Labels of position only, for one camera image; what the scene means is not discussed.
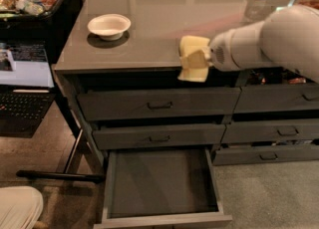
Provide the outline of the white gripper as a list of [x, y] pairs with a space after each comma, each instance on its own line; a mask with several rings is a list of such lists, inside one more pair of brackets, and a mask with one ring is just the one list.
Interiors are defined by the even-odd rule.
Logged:
[[180, 63], [184, 69], [205, 69], [213, 66], [223, 72], [239, 71], [231, 53], [231, 41], [234, 29], [216, 35], [208, 44], [208, 48], [180, 51]]

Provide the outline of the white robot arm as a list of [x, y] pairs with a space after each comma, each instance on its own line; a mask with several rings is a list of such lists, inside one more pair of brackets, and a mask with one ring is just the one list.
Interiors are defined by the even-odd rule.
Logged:
[[282, 67], [319, 83], [319, 12], [294, 5], [212, 39], [184, 36], [179, 43], [181, 81], [203, 83], [208, 70]]

